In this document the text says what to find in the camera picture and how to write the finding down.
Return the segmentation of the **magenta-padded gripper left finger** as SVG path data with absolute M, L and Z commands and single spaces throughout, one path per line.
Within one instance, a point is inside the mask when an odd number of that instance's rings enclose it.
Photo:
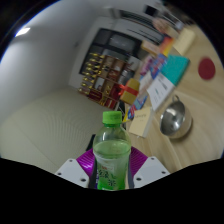
M 83 188 L 96 188 L 96 167 L 93 150 L 90 149 L 77 159 L 68 159 L 55 173 Z

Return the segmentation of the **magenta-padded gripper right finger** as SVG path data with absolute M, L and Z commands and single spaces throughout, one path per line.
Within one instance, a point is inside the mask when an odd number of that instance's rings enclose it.
M 128 184 L 130 189 L 144 187 L 169 174 L 170 172 L 155 156 L 147 157 L 138 149 L 131 148 L 128 168 Z

